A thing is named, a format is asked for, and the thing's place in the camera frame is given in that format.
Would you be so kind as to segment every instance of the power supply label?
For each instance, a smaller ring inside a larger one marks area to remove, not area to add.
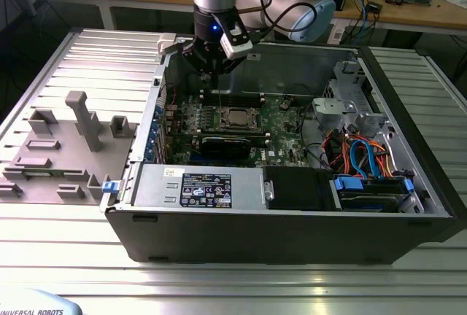
[[[180,205],[195,208],[232,208],[230,174],[183,174]]]

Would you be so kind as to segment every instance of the motherboard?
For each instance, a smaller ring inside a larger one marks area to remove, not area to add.
[[[303,106],[274,96],[238,100],[187,96],[167,114],[167,163],[310,166],[299,135]]]

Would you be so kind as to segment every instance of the blue drive bracket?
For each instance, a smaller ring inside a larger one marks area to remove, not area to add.
[[[120,180],[112,180],[102,184],[103,193],[118,193],[120,191]]]
[[[339,176],[337,179],[334,179],[334,185],[336,190],[363,190],[363,184],[360,178],[355,178],[353,176]]]
[[[404,184],[406,185],[406,189],[409,193],[413,193],[415,191],[414,183],[410,179],[405,179]]]

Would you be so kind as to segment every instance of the workbench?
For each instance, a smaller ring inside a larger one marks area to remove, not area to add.
[[[99,7],[105,29],[115,29],[112,7],[132,7],[139,9],[155,9],[167,11],[192,12],[193,0],[49,0],[89,4]],[[386,4],[385,0],[371,0],[383,4],[377,28],[416,31],[435,34],[467,35],[467,10],[444,0],[433,0],[431,6],[403,4],[401,6]],[[332,24],[334,28],[328,40],[330,44],[338,44],[345,27],[355,24],[360,12],[353,0],[347,0],[341,12],[335,12]]]
[[[25,141],[36,108],[74,119],[64,103],[70,90],[85,91],[89,111],[102,121],[119,114],[140,123],[161,62],[159,37],[68,34],[0,125],[0,172]],[[414,50],[373,54],[467,202],[467,101],[430,58]],[[138,263],[98,206],[3,203],[0,251],[0,285],[64,296],[87,315],[438,315],[463,314],[467,306],[466,230],[443,244],[423,244],[393,265]]]

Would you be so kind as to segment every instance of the blue cable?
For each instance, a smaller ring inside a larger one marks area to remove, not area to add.
[[[355,168],[355,170],[361,174],[361,176],[364,179],[367,179],[367,175],[364,171],[362,171],[360,168],[358,168],[357,161],[355,160],[355,150],[357,149],[358,144],[364,144],[366,147],[366,151],[368,151],[368,162],[370,163],[370,168],[371,172],[373,173],[373,176],[375,178],[380,178],[381,173],[379,172],[379,168],[374,162],[374,155],[373,155],[373,149],[371,148],[371,145],[364,140],[357,140],[352,144],[352,147],[350,147],[350,162],[352,164],[352,167]]]
[[[357,34],[357,37],[355,38],[355,41],[353,42],[353,45],[356,45],[358,43],[358,41],[360,40],[361,38],[361,34],[366,31],[365,29],[365,23],[366,23],[366,18],[367,18],[367,14],[366,14],[366,8],[365,8],[365,4],[363,3],[362,0],[356,0],[360,3],[360,5],[362,6],[362,14],[363,14],[363,24],[362,24],[362,29],[360,30],[360,32],[358,32]]]

